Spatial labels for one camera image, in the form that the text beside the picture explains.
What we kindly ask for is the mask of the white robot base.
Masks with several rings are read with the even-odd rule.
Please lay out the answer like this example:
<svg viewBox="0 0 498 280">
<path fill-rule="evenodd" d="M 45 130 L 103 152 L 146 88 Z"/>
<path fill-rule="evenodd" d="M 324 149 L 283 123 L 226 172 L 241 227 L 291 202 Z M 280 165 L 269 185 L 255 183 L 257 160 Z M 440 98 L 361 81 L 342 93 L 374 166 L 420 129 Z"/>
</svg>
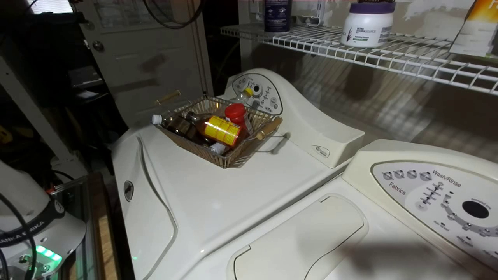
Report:
<svg viewBox="0 0 498 280">
<path fill-rule="evenodd" d="M 86 236 L 86 222 L 28 172 L 0 161 L 0 280 L 47 280 Z"/>
</svg>

